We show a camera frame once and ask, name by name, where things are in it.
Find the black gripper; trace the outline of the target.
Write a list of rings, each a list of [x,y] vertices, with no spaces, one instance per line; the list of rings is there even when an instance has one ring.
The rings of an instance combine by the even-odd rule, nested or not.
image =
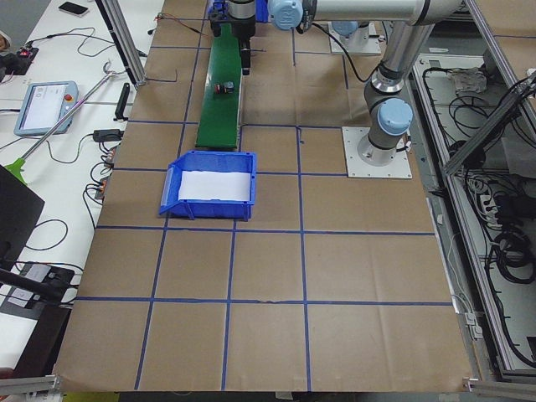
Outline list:
[[[208,17],[215,38],[222,34],[222,26],[229,23],[231,33],[240,41],[242,75],[250,74],[250,39],[255,35],[256,5],[254,0],[221,0],[210,3]]]

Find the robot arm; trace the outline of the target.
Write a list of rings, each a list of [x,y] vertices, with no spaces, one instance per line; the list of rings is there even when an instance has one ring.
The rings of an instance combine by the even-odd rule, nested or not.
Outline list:
[[[219,37],[224,24],[238,41],[242,75],[250,73],[250,40],[255,36],[257,22],[272,22],[280,30],[298,27],[305,16],[301,1],[212,1],[208,11],[214,37]]]
[[[384,56],[365,84],[364,97],[372,120],[367,136],[358,144],[358,154],[365,162],[385,166],[394,159],[397,143],[413,120],[411,107],[397,95],[434,24],[451,16],[460,6],[460,1],[433,0],[303,3],[306,26],[315,20],[394,22]]]

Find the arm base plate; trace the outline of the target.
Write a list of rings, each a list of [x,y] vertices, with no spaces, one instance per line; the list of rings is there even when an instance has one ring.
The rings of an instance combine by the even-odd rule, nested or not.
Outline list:
[[[368,127],[343,126],[343,145],[349,178],[412,179],[408,152],[402,139],[392,150],[369,141]]]
[[[350,53],[361,56],[380,55],[380,37],[372,22],[332,21],[328,30]]]

